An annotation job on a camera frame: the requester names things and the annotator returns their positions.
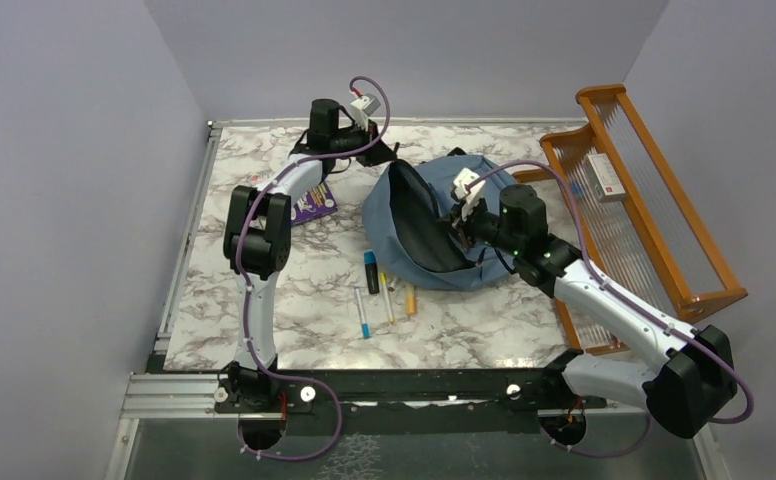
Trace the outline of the blue student backpack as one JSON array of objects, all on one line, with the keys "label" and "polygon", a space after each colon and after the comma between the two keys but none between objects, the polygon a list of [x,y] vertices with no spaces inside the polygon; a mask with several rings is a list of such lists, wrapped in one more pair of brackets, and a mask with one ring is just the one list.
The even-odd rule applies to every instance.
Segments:
[{"label": "blue student backpack", "polygon": [[483,174],[496,164],[482,155],[452,154],[413,165],[388,164],[361,209],[382,270],[422,289],[473,291],[510,275],[510,259],[478,244],[468,250],[438,219],[455,205],[454,178],[465,168]]}]

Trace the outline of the purple activity book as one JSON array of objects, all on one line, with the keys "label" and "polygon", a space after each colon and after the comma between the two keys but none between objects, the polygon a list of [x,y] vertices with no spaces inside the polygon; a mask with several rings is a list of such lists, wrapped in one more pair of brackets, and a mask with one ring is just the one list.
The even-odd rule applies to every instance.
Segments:
[{"label": "purple activity book", "polygon": [[293,226],[325,217],[338,211],[338,204],[326,182],[311,188],[292,205]]}]

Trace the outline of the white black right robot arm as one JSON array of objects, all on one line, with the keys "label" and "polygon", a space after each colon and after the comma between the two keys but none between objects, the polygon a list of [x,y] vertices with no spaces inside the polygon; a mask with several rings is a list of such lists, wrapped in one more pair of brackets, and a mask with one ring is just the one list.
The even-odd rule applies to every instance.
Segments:
[{"label": "white black right robot arm", "polygon": [[489,211],[483,189],[481,180],[454,182],[457,203],[448,222],[458,239],[512,255],[510,269],[521,280],[588,314],[641,360],[635,365],[577,352],[542,378],[549,404],[602,397],[647,411],[680,438],[721,422],[719,411],[745,389],[723,331],[698,330],[612,280],[580,249],[549,232],[546,205],[530,186],[501,190],[498,213]]}]

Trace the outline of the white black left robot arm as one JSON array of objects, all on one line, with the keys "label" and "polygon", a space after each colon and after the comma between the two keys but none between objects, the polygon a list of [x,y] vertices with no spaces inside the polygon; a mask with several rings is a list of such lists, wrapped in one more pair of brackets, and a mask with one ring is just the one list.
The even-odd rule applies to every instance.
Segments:
[{"label": "white black left robot arm", "polygon": [[229,396],[237,403],[262,411],[280,396],[274,296],[291,252],[293,205],[322,183],[339,159],[373,166],[396,157],[370,118],[380,105],[372,94],[356,94],[349,106],[313,101],[308,127],[282,168],[256,186],[232,191],[223,251],[243,283],[243,307],[241,338],[225,372]]}]

